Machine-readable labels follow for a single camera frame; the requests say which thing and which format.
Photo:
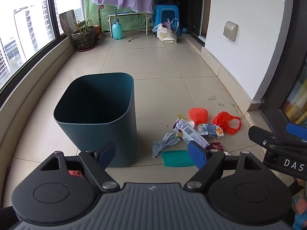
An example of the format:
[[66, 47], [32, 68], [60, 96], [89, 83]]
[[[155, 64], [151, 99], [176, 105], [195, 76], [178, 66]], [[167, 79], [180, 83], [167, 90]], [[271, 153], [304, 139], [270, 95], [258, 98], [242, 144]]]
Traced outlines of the teal spray bottle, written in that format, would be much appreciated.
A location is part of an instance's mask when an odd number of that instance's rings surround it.
[[114, 40], [119, 40], [123, 38], [122, 25], [120, 24], [116, 8], [115, 8], [115, 20], [112, 25], [111, 31]]

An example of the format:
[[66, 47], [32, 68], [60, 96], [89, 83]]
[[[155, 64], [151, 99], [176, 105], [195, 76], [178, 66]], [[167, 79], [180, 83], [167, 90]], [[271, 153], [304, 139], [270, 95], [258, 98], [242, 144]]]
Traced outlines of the cabbage leaf piece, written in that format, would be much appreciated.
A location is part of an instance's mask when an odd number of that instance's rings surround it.
[[194, 121], [192, 121], [190, 118], [188, 118], [188, 117], [185, 117], [185, 116], [183, 116], [183, 115], [181, 115], [181, 114], [177, 114], [177, 121], [179, 121], [179, 120], [183, 120], [183, 121], [185, 121], [187, 124], [189, 124], [189, 126], [191, 126], [191, 127], [195, 127], [195, 122]]

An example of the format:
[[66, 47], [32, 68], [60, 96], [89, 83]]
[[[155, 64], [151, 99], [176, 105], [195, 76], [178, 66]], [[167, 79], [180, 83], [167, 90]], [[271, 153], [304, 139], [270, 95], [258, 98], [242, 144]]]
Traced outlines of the cardboard sheet by window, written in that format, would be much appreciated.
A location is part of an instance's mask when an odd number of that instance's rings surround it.
[[74, 10], [63, 12], [59, 15], [60, 25], [66, 36], [71, 36], [77, 31], [77, 20]]

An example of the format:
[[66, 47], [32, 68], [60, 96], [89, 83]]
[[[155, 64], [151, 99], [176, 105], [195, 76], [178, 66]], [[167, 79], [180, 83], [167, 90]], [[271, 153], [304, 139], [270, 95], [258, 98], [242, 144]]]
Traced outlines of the white bench rack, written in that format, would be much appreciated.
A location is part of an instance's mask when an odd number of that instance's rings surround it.
[[[120, 24], [122, 25], [122, 30], [124, 31], [134, 31], [139, 30], [139, 32], [145, 32], [148, 35], [151, 32], [151, 19], [152, 14], [146, 12], [123, 12], [117, 13]], [[110, 36], [112, 37], [112, 25], [115, 20], [115, 12], [111, 15], [107, 15]]]

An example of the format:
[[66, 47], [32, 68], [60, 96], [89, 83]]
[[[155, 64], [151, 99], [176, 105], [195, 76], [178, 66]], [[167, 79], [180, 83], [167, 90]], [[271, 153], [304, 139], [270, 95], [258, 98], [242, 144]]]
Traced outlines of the blue white snack wrapper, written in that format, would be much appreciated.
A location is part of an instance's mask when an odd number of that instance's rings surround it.
[[216, 124], [199, 124], [197, 131], [202, 136], [208, 136], [216, 139], [224, 136], [222, 128]]

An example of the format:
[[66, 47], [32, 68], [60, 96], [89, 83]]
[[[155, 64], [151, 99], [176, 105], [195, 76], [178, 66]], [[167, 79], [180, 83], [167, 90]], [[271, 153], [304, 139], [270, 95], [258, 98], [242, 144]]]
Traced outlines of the dark red small wrapper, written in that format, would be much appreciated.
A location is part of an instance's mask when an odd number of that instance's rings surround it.
[[209, 144], [209, 146], [207, 147], [208, 150], [211, 149], [216, 149], [218, 151], [224, 151], [224, 148], [222, 146], [222, 144], [220, 142], [212, 142]]

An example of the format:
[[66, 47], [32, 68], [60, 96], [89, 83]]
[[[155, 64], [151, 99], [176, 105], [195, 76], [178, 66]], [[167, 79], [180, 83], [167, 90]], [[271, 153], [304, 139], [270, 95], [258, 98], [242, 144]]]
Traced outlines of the green hanging cloth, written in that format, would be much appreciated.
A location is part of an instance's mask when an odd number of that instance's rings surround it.
[[84, 0], [84, 2], [86, 20], [91, 19], [94, 24], [100, 25], [103, 31], [109, 31], [107, 15], [113, 14], [115, 8], [117, 9], [117, 13], [135, 12], [130, 8], [117, 8], [108, 4], [96, 4], [93, 0]]

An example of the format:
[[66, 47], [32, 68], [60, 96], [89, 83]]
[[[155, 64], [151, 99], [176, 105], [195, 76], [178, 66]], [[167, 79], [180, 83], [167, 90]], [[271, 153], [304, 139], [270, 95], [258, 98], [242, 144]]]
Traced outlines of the purple white carton box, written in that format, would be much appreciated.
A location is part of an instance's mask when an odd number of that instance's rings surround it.
[[190, 126], [183, 119], [178, 120], [174, 126], [173, 130], [182, 138], [187, 144], [194, 141], [198, 143], [201, 147], [206, 149], [210, 143], [200, 135], [192, 126]]

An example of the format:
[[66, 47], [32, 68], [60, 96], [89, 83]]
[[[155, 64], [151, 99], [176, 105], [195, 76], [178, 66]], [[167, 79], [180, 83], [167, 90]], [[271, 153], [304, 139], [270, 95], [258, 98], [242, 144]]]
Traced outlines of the white shopping bag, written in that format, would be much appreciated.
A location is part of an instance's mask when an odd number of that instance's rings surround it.
[[174, 18], [172, 21], [167, 21], [158, 24], [153, 28], [153, 32], [156, 33], [157, 38], [164, 43], [177, 44], [177, 31], [179, 27], [179, 20]]

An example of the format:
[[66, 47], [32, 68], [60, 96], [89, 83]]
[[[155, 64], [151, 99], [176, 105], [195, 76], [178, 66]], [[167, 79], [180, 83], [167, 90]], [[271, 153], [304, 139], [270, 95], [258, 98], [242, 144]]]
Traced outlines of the green sponge cloth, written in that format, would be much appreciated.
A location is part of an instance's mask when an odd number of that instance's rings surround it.
[[186, 150], [165, 151], [161, 156], [165, 167], [183, 168], [195, 165]]

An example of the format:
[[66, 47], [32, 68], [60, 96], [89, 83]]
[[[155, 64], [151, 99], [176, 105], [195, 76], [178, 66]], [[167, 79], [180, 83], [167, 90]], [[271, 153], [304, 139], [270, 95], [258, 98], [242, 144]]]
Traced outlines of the potted plant in pot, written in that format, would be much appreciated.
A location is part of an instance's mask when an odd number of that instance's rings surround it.
[[88, 51], [96, 47], [100, 36], [100, 26], [94, 25], [91, 19], [75, 23], [76, 30], [72, 34], [77, 51]]

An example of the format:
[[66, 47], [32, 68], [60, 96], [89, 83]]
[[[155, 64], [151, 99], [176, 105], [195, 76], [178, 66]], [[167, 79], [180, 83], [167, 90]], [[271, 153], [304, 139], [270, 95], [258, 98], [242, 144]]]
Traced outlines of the dark teal trash bin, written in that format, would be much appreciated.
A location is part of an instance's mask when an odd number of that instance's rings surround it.
[[54, 109], [54, 119], [80, 150], [98, 151], [107, 142], [116, 145], [110, 167], [133, 165], [137, 156], [134, 78], [127, 73], [78, 77]]

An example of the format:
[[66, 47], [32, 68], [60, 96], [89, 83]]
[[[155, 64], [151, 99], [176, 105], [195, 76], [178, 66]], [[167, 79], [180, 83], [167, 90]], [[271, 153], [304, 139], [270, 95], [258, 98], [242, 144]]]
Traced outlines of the blue plastic stool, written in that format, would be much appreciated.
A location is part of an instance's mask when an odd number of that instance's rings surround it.
[[176, 35], [181, 37], [180, 29], [180, 14], [177, 5], [156, 4], [154, 6], [154, 21], [153, 27], [167, 21], [171, 22], [171, 28], [176, 32]]

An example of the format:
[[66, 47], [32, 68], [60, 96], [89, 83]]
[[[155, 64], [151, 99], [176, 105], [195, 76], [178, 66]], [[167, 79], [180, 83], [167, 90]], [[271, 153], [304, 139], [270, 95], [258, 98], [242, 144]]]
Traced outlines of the left red fuzzy slipper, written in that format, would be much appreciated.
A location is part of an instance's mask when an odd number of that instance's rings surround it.
[[79, 177], [79, 178], [81, 178], [81, 179], [83, 178], [82, 172], [79, 171], [79, 170], [69, 170], [68, 172], [69, 172], [69, 174], [70, 174], [71, 176]]

